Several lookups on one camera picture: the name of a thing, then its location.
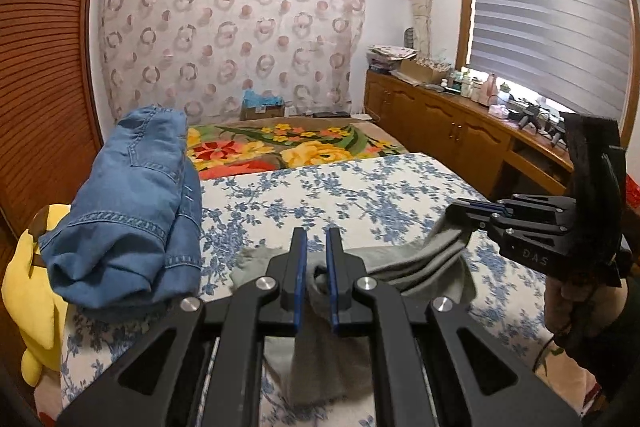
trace denim fabric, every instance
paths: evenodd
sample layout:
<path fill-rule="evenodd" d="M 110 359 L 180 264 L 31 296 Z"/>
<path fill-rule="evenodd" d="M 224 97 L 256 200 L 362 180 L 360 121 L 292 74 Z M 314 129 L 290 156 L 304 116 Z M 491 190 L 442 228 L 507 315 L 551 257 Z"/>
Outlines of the denim fabric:
<path fill-rule="evenodd" d="M 69 214 L 39 240 L 55 293 L 113 320 L 197 290 L 202 199 L 186 128 L 184 113 L 159 107 L 118 123 Z"/>

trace human hand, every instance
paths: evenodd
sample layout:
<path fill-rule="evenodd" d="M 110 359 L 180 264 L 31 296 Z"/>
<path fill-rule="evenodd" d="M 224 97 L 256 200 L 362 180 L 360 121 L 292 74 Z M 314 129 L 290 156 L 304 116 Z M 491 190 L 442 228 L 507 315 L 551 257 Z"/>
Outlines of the human hand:
<path fill-rule="evenodd" d="M 545 286 L 545 326 L 552 333 L 562 331 L 570 321 L 571 311 L 575 303 L 584 302 L 589 297 L 593 286 L 577 286 L 570 282 L 560 282 L 553 277 L 546 277 Z M 599 286 L 591 297 L 593 312 L 586 328 L 587 337 L 595 337 L 620 316 L 625 307 L 627 295 L 626 280 L 622 280 L 622 288 Z"/>

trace gray striped roller blind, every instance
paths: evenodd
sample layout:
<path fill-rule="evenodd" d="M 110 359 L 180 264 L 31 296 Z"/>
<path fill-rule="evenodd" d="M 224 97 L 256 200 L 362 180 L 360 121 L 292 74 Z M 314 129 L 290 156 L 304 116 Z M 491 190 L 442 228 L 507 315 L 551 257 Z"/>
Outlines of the gray striped roller blind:
<path fill-rule="evenodd" d="M 577 112 L 620 119 L 628 0 L 474 0 L 469 65 Z"/>

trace gray garment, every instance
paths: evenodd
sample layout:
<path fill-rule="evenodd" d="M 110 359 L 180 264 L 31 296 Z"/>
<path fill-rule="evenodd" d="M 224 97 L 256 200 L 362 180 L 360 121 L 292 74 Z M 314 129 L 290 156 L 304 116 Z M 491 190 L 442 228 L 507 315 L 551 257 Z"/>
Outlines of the gray garment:
<path fill-rule="evenodd" d="M 364 261 L 367 273 L 425 305 L 438 296 L 467 304 L 476 286 L 462 256 L 471 230 L 450 226 L 441 218 L 428 234 L 398 247 L 354 248 L 347 253 Z M 231 272 L 234 288 L 265 274 L 278 248 L 243 250 Z M 369 341 L 332 333 L 324 251 L 309 252 L 306 300 L 295 339 L 267 337 L 264 358 L 276 374 L 290 405 L 309 405 L 372 391 Z"/>

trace plush toy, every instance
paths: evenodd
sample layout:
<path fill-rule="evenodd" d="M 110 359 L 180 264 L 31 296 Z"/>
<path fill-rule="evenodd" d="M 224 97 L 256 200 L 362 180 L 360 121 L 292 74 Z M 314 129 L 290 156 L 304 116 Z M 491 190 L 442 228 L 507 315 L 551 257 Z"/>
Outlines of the plush toy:
<path fill-rule="evenodd" d="M 66 316 L 66 302 L 49 285 L 38 238 L 55 229 L 69 208 L 68 204 L 50 204 L 36 214 L 20 236 L 2 281 L 4 306 L 27 346 L 22 356 L 22 377 L 32 387 L 38 384 L 43 366 L 60 371 Z"/>

